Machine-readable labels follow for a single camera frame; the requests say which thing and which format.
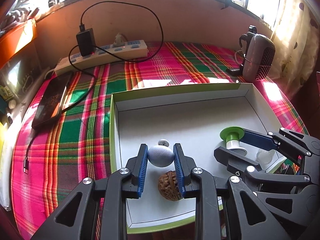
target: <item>clear plastic object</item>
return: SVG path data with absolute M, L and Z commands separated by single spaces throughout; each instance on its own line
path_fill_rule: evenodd
M 266 151 L 259 149 L 257 152 L 257 162 L 260 165 L 266 165 L 272 162 L 273 156 L 275 155 L 276 150 Z

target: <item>space heater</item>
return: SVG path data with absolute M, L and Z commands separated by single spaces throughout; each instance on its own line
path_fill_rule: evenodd
M 242 75 L 248 83 L 265 79 L 276 52 L 273 42 L 266 36 L 257 34 L 254 26 L 250 26 L 249 32 L 240 37 L 241 47 L 242 40 L 247 42 L 243 63 L 238 69 L 228 69 L 229 72 L 236 76 Z

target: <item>smartphone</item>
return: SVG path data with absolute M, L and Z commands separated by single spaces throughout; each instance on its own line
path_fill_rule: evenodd
M 31 127 L 39 130 L 59 120 L 73 72 L 67 72 L 50 80 L 38 105 Z

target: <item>gray heater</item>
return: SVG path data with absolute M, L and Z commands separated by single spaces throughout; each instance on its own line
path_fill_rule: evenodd
M 255 34 L 245 55 L 243 78 L 249 82 L 263 80 L 267 77 L 276 48 L 273 42 L 261 34 Z

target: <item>walnut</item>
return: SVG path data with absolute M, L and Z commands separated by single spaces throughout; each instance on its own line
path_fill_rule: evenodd
M 158 181 L 158 190 L 161 196 L 165 199 L 171 201 L 182 199 L 175 171 L 168 171 L 160 176 Z

